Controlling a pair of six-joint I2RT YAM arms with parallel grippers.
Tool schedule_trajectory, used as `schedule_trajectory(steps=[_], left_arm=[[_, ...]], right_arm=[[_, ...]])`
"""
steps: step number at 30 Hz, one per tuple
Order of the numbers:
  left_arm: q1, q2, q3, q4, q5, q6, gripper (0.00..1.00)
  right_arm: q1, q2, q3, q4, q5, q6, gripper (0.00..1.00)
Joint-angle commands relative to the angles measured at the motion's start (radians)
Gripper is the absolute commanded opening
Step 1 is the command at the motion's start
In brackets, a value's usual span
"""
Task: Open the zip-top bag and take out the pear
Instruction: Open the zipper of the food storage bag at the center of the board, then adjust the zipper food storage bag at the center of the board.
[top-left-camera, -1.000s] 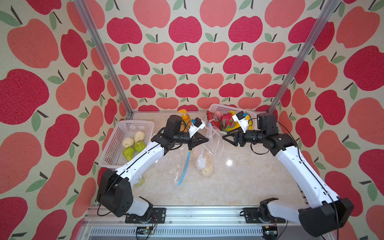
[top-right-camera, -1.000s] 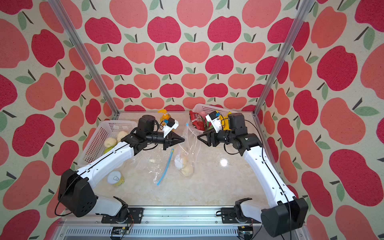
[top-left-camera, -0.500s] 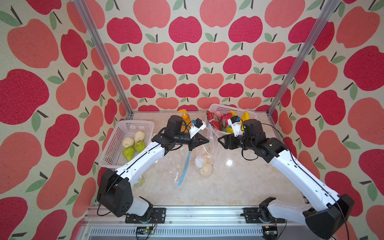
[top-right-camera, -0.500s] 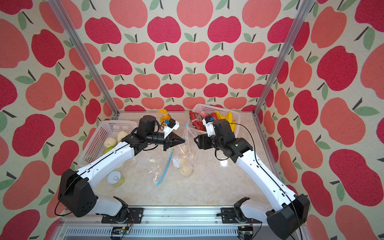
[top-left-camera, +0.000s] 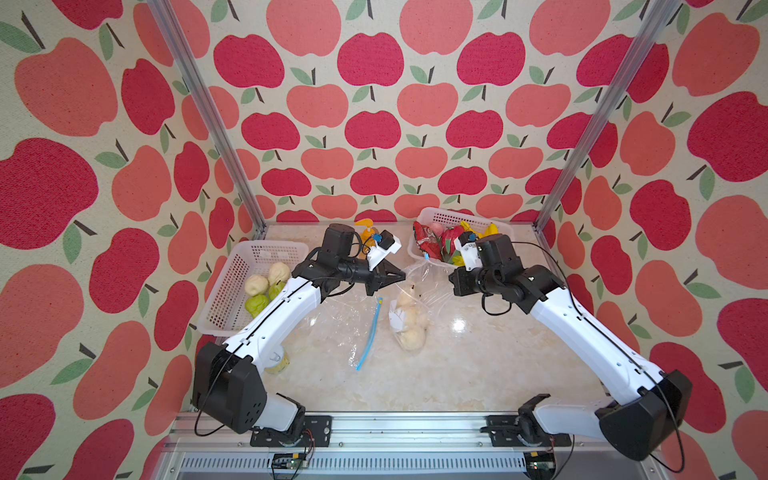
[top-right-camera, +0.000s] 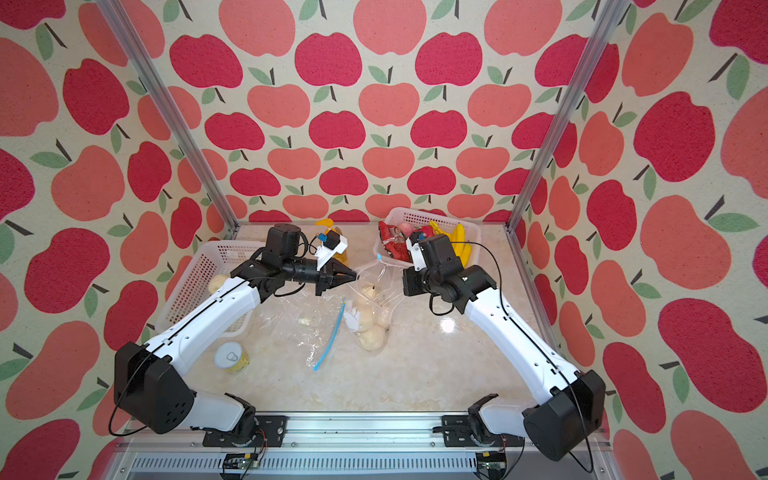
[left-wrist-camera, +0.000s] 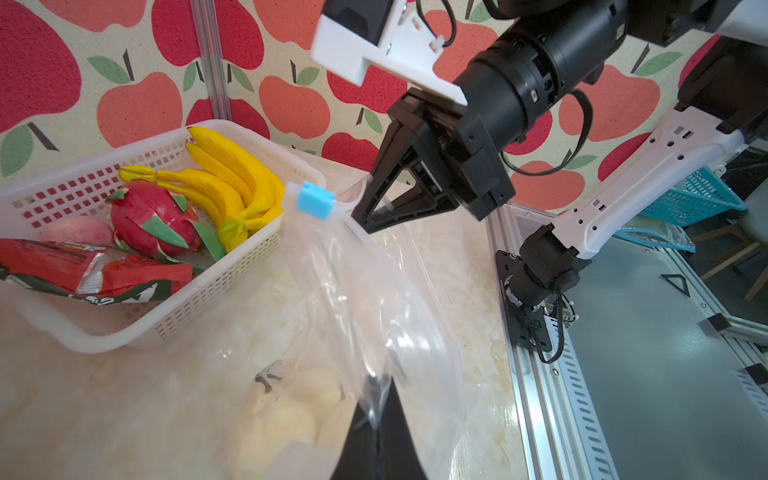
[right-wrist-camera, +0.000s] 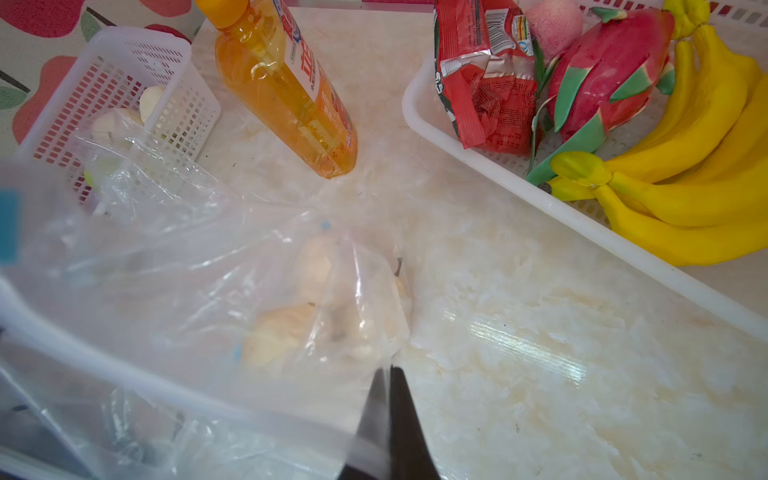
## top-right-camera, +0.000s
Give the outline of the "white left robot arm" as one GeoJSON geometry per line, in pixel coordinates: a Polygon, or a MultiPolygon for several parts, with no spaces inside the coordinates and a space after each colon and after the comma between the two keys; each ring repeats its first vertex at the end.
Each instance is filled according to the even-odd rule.
{"type": "Polygon", "coordinates": [[[221,434],[236,446],[249,445],[259,430],[255,408],[231,394],[195,391],[184,376],[235,320],[286,283],[312,284],[321,295],[356,280],[356,272],[337,258],[346,251],[347,238],[330,230],[318,239],[311,250],[300,227],[274,225],[265,245],[182,320],[142,345],[122,346],[115,354],[114,409],[157,434],[188,428],[221,434]]]}

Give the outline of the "cream pear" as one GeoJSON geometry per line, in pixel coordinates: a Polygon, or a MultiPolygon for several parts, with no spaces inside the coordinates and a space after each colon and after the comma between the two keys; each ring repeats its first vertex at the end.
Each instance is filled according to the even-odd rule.
{"type": "Polygon", "coordinates": [[[361,287],[361,294],[368,301],[373,303],[379,302],[379,291],[375,285],[364,285],[361,287]]]}
{"type": "Polygon", "coordinates": [[[208,292],[211,295],[215,294],[229,279],[230,277],[226,274],[218,274],[213,276],[208,283],[208,292]]]}

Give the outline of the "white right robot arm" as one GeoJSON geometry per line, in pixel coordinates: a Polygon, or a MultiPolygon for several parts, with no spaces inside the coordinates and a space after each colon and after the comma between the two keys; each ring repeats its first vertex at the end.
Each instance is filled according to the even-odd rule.
{"type": "Polygon", "coordinates": [[[606,385],[593,371],[581,372],[554,351],[510,306],[501,277],[463,265],[444,234],[406,245],[413,266],[403,273],[403,292],[427,294],[451,304],[479,326],[511,362],[533,404],[516,405],[489,394],[468,409],[468,429],[480,444],[497,436],[531,440],[548,459],[561,460],[602,424],[606,385]]]}

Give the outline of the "clear white zip-top bag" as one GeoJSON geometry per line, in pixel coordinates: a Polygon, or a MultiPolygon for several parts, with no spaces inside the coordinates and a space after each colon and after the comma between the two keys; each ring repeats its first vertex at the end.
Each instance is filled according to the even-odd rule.
{"type": "Polygon", "coordinates": [[[377,256],[356,271],[342,322],[364,351],[378,354],[388,341],[394,311],[404,299],[403,269],[377,256]]]}

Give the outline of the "clear blue zip-top bag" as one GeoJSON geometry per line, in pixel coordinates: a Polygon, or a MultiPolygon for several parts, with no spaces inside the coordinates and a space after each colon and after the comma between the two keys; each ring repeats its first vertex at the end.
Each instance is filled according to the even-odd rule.
{"type": "Polygon", "coordinates": [[[332,350],[346,305],[344,296],[298,293],[271,299],[262,318],[278,342],[298,350],[306,366],[318,371],[332,350]]]}

